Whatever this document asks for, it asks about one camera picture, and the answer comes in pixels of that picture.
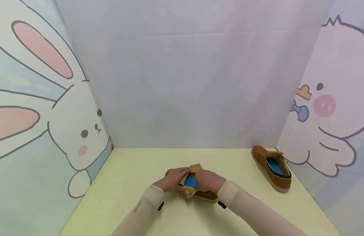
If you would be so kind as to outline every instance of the shoe tongue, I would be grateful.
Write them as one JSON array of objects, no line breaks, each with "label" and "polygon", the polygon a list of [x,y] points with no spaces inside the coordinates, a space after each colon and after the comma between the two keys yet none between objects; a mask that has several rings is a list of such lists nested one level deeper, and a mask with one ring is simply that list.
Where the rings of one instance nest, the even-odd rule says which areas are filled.
[{"label": "shoe tongue", "polygon": [[281,151],[268,151],[265,155],[265,157],[272,157],[272,158],[278,158],[283,155],[283,152]]}]

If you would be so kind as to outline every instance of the pink rabbit ear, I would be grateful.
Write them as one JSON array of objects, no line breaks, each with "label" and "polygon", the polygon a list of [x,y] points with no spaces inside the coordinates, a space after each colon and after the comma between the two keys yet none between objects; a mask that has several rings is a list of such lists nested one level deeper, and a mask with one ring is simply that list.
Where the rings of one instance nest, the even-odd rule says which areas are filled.
[{"label": "pink rabbit ear", "polygon": [[18,40],[38,59],[62,77],[73,77],[73,72],[64,57],[38,30],[22,21],[14,22],[12,28]]},{"label": "pink rabbit ear", "polygon": [[0,141],[30,129],[39,119],[39,114],[34,110],[0,107]]}]

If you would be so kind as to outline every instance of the chick eye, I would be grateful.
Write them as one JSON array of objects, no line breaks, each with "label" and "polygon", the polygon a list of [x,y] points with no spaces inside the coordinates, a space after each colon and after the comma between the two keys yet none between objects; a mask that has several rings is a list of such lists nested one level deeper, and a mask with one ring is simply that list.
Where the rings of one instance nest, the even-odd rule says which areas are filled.
[{"label": "chick eye", "polygon": [[86,138],[88,136],[88,134],[89,134],[89,132],[86,129],[81,131],[81,137],[83,137],[83,138]]},{"label": "chick eye", "polygon": [[323,83],[318,83],[318,84],[317,84],[316,89],[317,89],[318,91],[320,91],[320,90],[321,90],[321,89],[323,89],[323,88],[324,88]]}]

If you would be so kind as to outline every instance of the pastel wall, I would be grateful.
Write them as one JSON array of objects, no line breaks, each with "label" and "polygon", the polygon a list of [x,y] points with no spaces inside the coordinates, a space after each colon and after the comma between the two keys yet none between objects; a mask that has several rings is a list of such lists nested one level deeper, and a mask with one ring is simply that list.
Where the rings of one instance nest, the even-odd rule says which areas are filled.
[{"label": "pastel wall", "polygon": [[89,84],[53,1],[0,0],[0,236],[58,235],[110,154]]},{"label": "pastel wall", "polygon": [[364,0],[328,19],[277,148],[341,235],[364,236]]},{"label": "pastel wall", "polygon": [[56,2],[116,147],[229,148],[276,146],[331,0]]}]

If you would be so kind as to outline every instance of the arm sleeve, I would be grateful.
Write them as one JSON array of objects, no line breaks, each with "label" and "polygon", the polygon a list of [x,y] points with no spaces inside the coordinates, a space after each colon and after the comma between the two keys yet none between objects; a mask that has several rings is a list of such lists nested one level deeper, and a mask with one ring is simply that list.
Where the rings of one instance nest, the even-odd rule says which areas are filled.
[{"label": "arm sleeve", "polygon": [[164,199],[164,191],[150,186],[111,236],[142,236]]},{"label": "arm sleeve", "polygon": [[306,236],[294,224],[247,194],[233,181],[226,181],[217,195],[222,203],[246,221],[259,236]]}]

